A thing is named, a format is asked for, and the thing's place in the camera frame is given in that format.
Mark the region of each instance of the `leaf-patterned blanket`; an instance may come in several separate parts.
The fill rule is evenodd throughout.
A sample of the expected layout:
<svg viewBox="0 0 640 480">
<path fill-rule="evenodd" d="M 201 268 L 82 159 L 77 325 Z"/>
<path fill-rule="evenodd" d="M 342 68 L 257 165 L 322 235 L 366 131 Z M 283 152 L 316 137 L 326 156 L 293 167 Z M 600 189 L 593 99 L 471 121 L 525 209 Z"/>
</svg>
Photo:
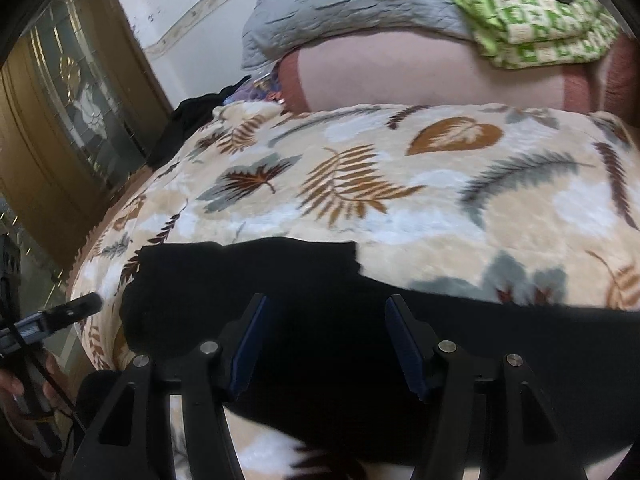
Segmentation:
<svg viewBox="0 0 640 480">
<path fill-rule="evenodd" d="M 140 247 L 165 242 L 355 240 L 362 272 L 396 286 L 523 308 L 630 310 L 640 300 L 638 221 L 640 156 L 609 114 L 492 104 L 295 116 L 239 102 L 217 108 L 114 216 L 71 295 L 105 300 L 79 328 L 98 368 L 132 358 L 122 291 Z M 245 445 L 276 446 L 271 430 L 232 421 L 241 457 Z M 270 452 L 286 465 L 266 471 L 249 453 L 245 473 L 289 474 L 303 451 L 282 439 Z"/>
</svg>

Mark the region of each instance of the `metal screw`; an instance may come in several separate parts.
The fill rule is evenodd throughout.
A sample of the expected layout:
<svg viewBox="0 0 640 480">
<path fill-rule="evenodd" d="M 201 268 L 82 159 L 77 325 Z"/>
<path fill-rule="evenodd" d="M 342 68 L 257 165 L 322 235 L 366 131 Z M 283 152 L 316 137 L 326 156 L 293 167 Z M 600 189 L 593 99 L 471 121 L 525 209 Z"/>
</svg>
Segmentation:
<svg viewBox="0 0 640 480">
<path fill-rule="evenodd" d="M 458 346 L 448 339 L 443 339 L 438 343 L 438 348 L 442 350 L 445 354 L 451 354 L 458 349 Z"/>
<path fill-rule="evenodd" d="M 522 363 L 524 362 L 524 360 L 522 359 L 522 357 L 520 357 L 518 354 L 509 354 L 507 355 L 507 362 L 511 365 L 511 366 L 521 366 Z"/>
<path fill-rule="evenodd" d="M 215 341 L 205 341 L 200 345 L 200 351 L 203 354 L 215 354 L 218 351 L 218 343 Z"/>
<path fill-rule="evenodd" d="M 137 368 L 142 368 L 143 366 L 147 366 L 149 364 L 149 357 L 146 355 L 139 355 L 133 359 L 133 365 Z"/>
</svg>

